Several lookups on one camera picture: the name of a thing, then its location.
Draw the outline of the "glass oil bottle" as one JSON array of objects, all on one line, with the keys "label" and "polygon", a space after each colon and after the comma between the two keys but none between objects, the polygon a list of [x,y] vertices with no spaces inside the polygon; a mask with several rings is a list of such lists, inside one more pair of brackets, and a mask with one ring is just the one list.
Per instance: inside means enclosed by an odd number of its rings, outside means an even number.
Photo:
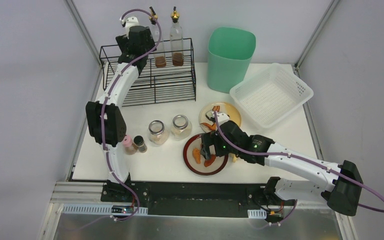
[{"label": "glass oil bottle", "polygon": [[171,13],[172,26],[170,28],[169,40],[172,64],[176,67],[184,65],[183,30],[179,24],[179,18],[180,15],[177,12],[177,7],[174,6]]},{"label": "glass oil bottle", "polygon": [[163,68],[166,66],[166,55],[165,55],[165,49],[164,49],[164,43],[163,41],[159,41],[160,36],[161,36],[161,31],[159,30],[156,21],[154,20],[158,18],[157,14],[155,13],[154,9],[152,6],[149,7],[150,13],[152,14],[152,17],[149,18],[150,23],[152,24],[152,37],[155,41],[155,43],[158,43],[158,46],[156,47],[155,51],[153,52],[153,59],[155,66],[157,68]]}]

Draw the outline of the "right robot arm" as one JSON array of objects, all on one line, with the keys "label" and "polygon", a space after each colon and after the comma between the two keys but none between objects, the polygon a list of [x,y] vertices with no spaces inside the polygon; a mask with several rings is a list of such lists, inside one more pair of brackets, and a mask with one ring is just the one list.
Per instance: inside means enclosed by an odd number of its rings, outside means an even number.
[{"label": "right robot arm", "polygon": [[292,181],[270,177],[264,194],[281,200],[306,200],[326,202],[332,210],[355,216],[359,206],[363,182],[357,166],[348,160],[338,164],[310,158],[284,147],[262,135],[247,135],[229,120],[221,124],[221,130],[201,135],[200,154],[211,158],[233,154],[250,164],[281,169],[297,175],[302,180]]}]

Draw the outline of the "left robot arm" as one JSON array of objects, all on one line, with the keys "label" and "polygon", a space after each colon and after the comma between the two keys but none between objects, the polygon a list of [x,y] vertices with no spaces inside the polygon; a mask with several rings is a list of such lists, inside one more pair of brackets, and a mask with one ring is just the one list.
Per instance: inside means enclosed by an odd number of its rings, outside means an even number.
[{"label": "left robot arm", "polygon": [[179,50],[163,51],[166,41],[139,25],[115,40],[120,55],[109,60],[110,83],[85,111],[89,135],[103,151],[107,182],[124,186],[130,167],[122,144],[128,130],[122,108],[194,101],[197,77],[190,38],[181,40]]}]

